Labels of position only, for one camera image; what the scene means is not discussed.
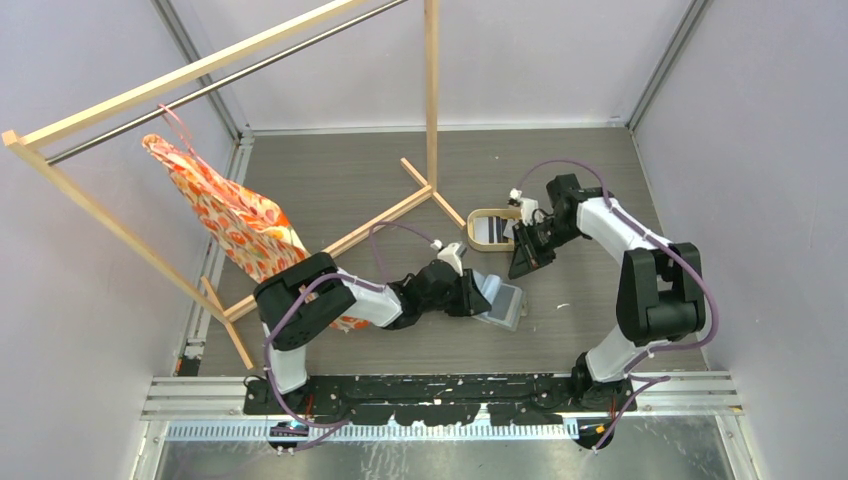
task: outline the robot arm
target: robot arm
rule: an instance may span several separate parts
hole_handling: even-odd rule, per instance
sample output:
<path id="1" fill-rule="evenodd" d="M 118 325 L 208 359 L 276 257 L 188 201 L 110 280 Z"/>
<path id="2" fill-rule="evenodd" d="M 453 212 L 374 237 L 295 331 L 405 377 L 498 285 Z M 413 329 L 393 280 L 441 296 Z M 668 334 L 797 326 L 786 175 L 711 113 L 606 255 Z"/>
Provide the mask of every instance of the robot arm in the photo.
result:
<path id="1" fill-rule="evenodd" d="M 267 337 L 307 285 L 327 274 L 340 274 L 340 278 L 318 286 L 313 298 L 294 312 L 273 339 L 269 360 L 278 390 L 285 394 L 306 383 L 306 345 L 340 316 L 398 330 L 414 325 L 422 314 L 435 310 L 455 317 L 483 315 L 492 309 L 498 293 L 507 290 L 504 287 L 521 292 L 492 282 L 492 275 L 485 277 L 463 268 L 462 243 L 442 248 L 437 242 L 434 246 L 439 249 L 435 260 L 417 274 L 388 285 L 351 276 L 337 267 L 330 255 L 319 253 L 257 286 L 254 297 Z M 521 300 L 523 292 L 517 299 Z"/>
<path id="2" fill-rule="evenodd" d="M 557 176 L 547 191 L 553 213 L 542 215 L 538 202 L 522 197 L 518 190 L 510 193 L 510 204 L 521 209 L 521 222 L 513 227 L 515 251 L 509 278 L 551 263 L 556 248 L 580 236 L 600 243 L 621 266 L 617 325 L 600 345 L 578 358 L 572 369 L 578 392 L 623 380 L 627 366 L 645 350 L 679 341 L 704 327 L 703 292 L 679 265 L 612 212 L 611 208 L 617 209 L 650 232 L 617 200 L 611 198 L 612 207 L 607 206 L 600 188 L 581 188 L 573 174 Z M 700 254 L 694 245 L 651 236 L 700 272 Z M 671 282 L 671 287 L 661 290 L 658 278 Z"/>

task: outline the metal rod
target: metal rod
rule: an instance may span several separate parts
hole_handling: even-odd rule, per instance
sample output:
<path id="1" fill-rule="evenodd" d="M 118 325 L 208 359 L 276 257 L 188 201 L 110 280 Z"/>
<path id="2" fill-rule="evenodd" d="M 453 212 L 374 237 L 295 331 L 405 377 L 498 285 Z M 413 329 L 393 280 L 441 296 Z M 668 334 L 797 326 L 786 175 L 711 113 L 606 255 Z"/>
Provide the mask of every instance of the metal rod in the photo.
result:
<path id="1" fill-rule="evenodd" d="M 218 90 L 222 87 L 225 87 L 225 86 L 235 82 L 236 80 L 238 80 L 240 78 L 246 77 L 253 72 L 259 71 L 259 70 L 267 67 L 268 65 L 271 65 L 271 64 L 276 63 L 276 62 L 278 62 L 278 61 L 280 61 L 280 60 L 282 60 L 282 59 L 284 59 L 284 58 L 286 58 L 290 55 L 293 55 L 293 54 L 305 49 L 306 47 L 315 45 L 316 43 L 318 43 L 322 40 L 330 38 L 337 33 L 343 32 L 343 31 L 347 30 L 348 28 L 350 28 L 354 25 L 362 23 L 365 20 L 368 20 L 369 18 L 375 17 L 375 16 L 385 12 L 386 10 L 392 9 L 392 8 L 394 8 L 394 7 L 400 5 L 401 3 L 404 3 L 404 2 L 406 2 L 406 0 L 393 0 L 389 3 L 386 3 L 385 5 L 382 5 L 380 7 L 373 9 L 373 10 L 370 10 L 370 11 L 368 11 L 368 12 L 366 12 L 366 13 L 364 13 L 364 14 L 362 14 L 362 15 L 360 15 L 360 16 L 352 19 L 352 20 L 349 20 L 345 23 L 342 23 L 341 25 L 339 25 L 337 27 L 331 28 L 330 30 L 327 30 L 323 33 L 320 33 L 320 34 L 318 34 L 318 35 L 316 35 L 316 36 L 314 36 L 314 37 L 312 37 L 308 40 L 305 40 L 305 41 L 303 41 L 303 42 L 301 42 L 301 43 L 299 43 L 299 44 L 297 44 L 297 45 L 295 45 L 295 46 L 293 46 L 293 47 L 291 47 L 287 50 L 284 50 L 280 53 L 277 53 L 276 55 L 272 55 L 268 58 L 260 60 L 257 63 L 254 63 L 253 65 L 245 67 L 242 70 L 239 70 L 238 72 L 227 75 L 226 77 L 224 77 L 224 78 L 218 80 L 217 82 L 214 82 L 214 83 L 212 83 L 212 84 L 210 84 L 206 87 L 203 87 L 200 90 L 196 90 L 196 91 L 189 93 L 188 95 L 186 95 L 182 98 L 174 100 L 173 102 L 165 105 L 165 108 L 162 108 L 162 107 L 157 108 L 156 110 L 153 110 L 149 113 L 146 113 L 146 114 L 144 114 L 144 115 L 142 115 L 142 116 L 140 116 L 140 117 L 138 117 L 134 120 L 130 120 L 129 122 L 127 122 L 127 123 L 125 123 L 125 124 L 123 124 L 119 127 L 116 127 L 112 130 L 109 130 L 106 133 L 98 135 L 97 137 L 94 137 L 94 138 L 87 140 L 87 141 L 85 141 L 85 142 L 83 142 L 83 143 L 81 143 L 81 144 L 79 144 L 75 147 L 69 148 L 69 149 L 67 149 L 67 150 L 65 150 L 65 151 L 63 151 L 63 152 L 61 152 L 57 155 L 54 155 L 54 156 L 47 159 L 47 164 L 50 165 L 50 166 L 56 165 L 59 162 L 67 160 L 67 159 L 69 159 L 69 158 L 71 158 L 75 155 L 78 155 L 78 154 L 80 154 L 80 153 L 82 153 L 82 152 L 84 152 L 84 151 L 86 151 L 90 148 L 96 147 L 97 145 L 100 145 L 101 143 L 103 143 L 107 140 L 115 138 L 118 135 L 121 135 L 123 133 L 126 133 L 126 132 L 132 130 L 135 127 L 138 127 L 140 125 L 144 125 L 145 123 L 164 115 L 165 112 L 167 111 L 166 108 L 168 110 L 172 110 L 172 109 L 181 107 L 181 106 L 183 106 L 183 105 L 185 105 L 185 104 L 187 104 L 187 103 L 189 103 L 193 100 L 197 100 L 198 98 L 201 98 L 204 95 L 207 95 L 207 94 L 214 92 L 214 91 L 216 91 L 216 90 Z"/>

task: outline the wooden stand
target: wooden stand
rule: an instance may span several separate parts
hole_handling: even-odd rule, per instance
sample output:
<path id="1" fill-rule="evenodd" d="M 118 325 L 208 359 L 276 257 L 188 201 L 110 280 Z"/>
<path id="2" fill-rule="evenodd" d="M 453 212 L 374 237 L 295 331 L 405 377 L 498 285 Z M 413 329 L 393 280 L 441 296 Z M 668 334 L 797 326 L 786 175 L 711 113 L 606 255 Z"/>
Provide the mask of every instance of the wooden stand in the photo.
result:
<path id="1" fill-rule="evenodd" d="M 201 307 L 205 308 L 212 317 L 216 318 L 230 335 L 236 350 L 239 352 L 244 365 L 248 369 L 253 368 L 253 361 L 247 353 L 238 332 L 232 325 L 239 318 L 244 317 L 256 308 L 256 302 L 252 295 L 248 295 L 235 305 L 224 308 L 214 292 L 212 285 L 205 277 L 201 283 L 206 290 L 206 295 L 189 282 L 185 277 L 169 264 L 162 256 L 157 254 L 149 245 L 126 225 L 121 223 L 112 215 L 106 207 L 98 203 L 86 193 L 76 182 L 68 177 L 57 167 L 48 165 L 46 158 L 39 149 L 50 145 L 62 138 L 90 126 L 96 125 L 112 116 L 126 111 L 141 102 L 155 98 L 163 93 L 172 91 L 188 82 L 225 67 L 237 60 L 268 47 L 284 38 L 309 28 L 319 22 L 338 15 L 350 8 L 364 3 L 365 0 L 334 0 L 326 5 L 318 7 L 310 12 L 304 13 L 296 18 L 284 22 L 276 27 L 270 28 L 262 33 L 254 35 L 235 45 L 227 47 L 194 63 L 179 68 L 171 73 L 163 75 L 144 85 L 136 87 L 128 92 L 122 93 L 114 98 L 106 100 L 98 105 L 90 107 L 82 112 L 76 113 L 63 120 L 55 122 L 44 128 L 36 130 L 28 135 L 19 136 L 13 130 L 3 133 L 3 143 L 16 155 L 44 175 L 50 183 L 55 185 L 77 205 L 82 207 L 91 216 L 102 223 L 118 238 L 123 240 L 130 248 L 142 256 L 150 265 L 162 273 L 168 280 L 179 287 Z M 420 189 L 412 195 L 398 202 L 395 206 L 377 215 L 364 225 L 356 228 L 333 243 L 325 252 L 332 256 L 338 256 L 361 242 L 368 236 L 368 230 L 374 223 L 384 220 L 395 220 L 413 208 L 417 207 L 429 198 L 432 198 L 442 210 L 453 220 L 460 229 L 465 228 L 463 218 L 450 206 L 450 204 L 438 192 L 438 102 L 439 102 L 439 0 L 424 0 L 425 21 L 425 44 L 427 62 L 427 178 L 425 179 L 406 160 L 401 159 L 401 166 L 409 172 L 412 178 L 420 185 Z"/>

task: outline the clothing rack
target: clothing rack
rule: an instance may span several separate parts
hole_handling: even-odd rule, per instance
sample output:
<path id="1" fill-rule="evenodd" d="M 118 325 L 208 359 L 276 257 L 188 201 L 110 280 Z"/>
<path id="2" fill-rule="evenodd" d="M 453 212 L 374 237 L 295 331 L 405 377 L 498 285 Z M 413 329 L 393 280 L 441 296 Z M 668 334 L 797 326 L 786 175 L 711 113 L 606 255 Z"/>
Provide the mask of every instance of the clothing rack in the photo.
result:
<path id="1" fill-rule="evenodd" d="M 393 0 L 380 7 L 370 10 L 345 23 L 333 27 L 323 33 L 315 35 L 293 47 L 267 57 L 248 67 L 245 67 L 231 75 L 228 75 L 214 83 L 199 90 L 174 100 L 165 107 L 160 107 L 147 114 L 130 120 L 101 135 L 86 140 L 76 146 L 68 148 L 61 153 L 46 158 L 40 149 L 50 145 L 75 132 L 94 126 L 114 115 L 126 111 L 144 101 L 158 97 L 164 93 L 185 85 L 188 82 L 206 75 L 214 70 L 225 67 L 237 60 L 251 55 L 263 48 L 273 45 L 280 40 L 309 27 L 317 25 L 325 20 L 337 16 L 351 8 L 354 8 L 366 0 L 334 0 L 321 7 L 304 13 L 291 20 L 283 22 L 264 32 L 258 33 L 248 39 L 242 40 L 230 47 L 224 48 L 200 60 L 190 63 L 171 73 L 163 75 L 155 80 L 145 83 L 139 87 L 122 93 L 116 97 L 99 103 L 93 107 L 71 115 L 63 120 L 50 124 L 30 134 L 20 136 L 14 130 L 3 132 L 4 145 L 18 155 L 21 159 L 31 165 L 36 171 L 44 175 L 50 183 L 67 195 L 77 205 L 82 207 L 97 221 L 102 223 L 118 238 L 123 240 L 131 249 L 141 255 L 150 265 L 156 268 L 166 278 L 179 287 L 201 307 L 206 309 L 214 318 L 220 321 L 226 328 L 245 367 L 252 369 L 253 361 L 247 353 L 243 341 L 233 326 L 233 322 L 244 317 L 256 308 L 253 295 L 248 295 L 235 305 L 225 308 L 213 291 L 211 284 L 206 278 L 201 278 L 201 283 L 206 290 L 204 295 L 194 284 L 183 277 L 170 263 L 168 263 L 153 248 L 147 245 L 135 232 L 130 230 L 118 220 L 106 207 L 97 202 L 94 197 L 83 190 L 65 172 L 56 168 L 60 162 L 66 161 L 84 151 L 100 145 L 127 131 L 158 118 L 168 110 L 175 109 L 190 103 L 198 98 L 204 97 L 240 78 L 244 78 L 257 72 L 268 65 L 278 62 L 294 53 L 306 49 L 322 40 L 347 30 L 348 28 L 373 18 L 387 10 L 390 10 L 407 0 Z M 401 166 L 412 176 L 420 188 L 412 195 L 401 200 L 393 207 L 380 213 L 370 221 L 345 235 L 324 251 L 336 257 L 341 255 L 368 236 L 369 229 L 377 222 L 395 220 L 417 207 L 428 199 L 433 199 L 439 207 L 457 224 L 465 228 L 465 220 L 450 206 L 437 190 L 438 185 L 438 100 L 439 100 L 439 0 L 424 0 L 424 22 L 425 22 L 425 61 L 426 61 L 426 125 L 427 125 L 427 177 L 422 176 L 406 159 L 401 159 Z"/>

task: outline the orange floral garment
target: orange floral garment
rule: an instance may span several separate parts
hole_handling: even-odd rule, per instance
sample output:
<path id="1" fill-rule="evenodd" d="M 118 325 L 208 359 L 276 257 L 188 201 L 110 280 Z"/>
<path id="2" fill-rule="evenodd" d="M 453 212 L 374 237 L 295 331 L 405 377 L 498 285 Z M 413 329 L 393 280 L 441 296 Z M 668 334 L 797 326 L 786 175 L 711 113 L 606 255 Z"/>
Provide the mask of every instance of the orange floral garment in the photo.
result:
<path id="1" fill-rule="evenodd" d="M 309 253 L 282 209 L 271 200 L 227 180 L 200 157 L 192 157 L 159 135 L 147 135 L 144 148 L 168 175 L 230 260 L 260 283 Z M 337 318 L 340 330 L 363 328 L 365 320 Z"/>

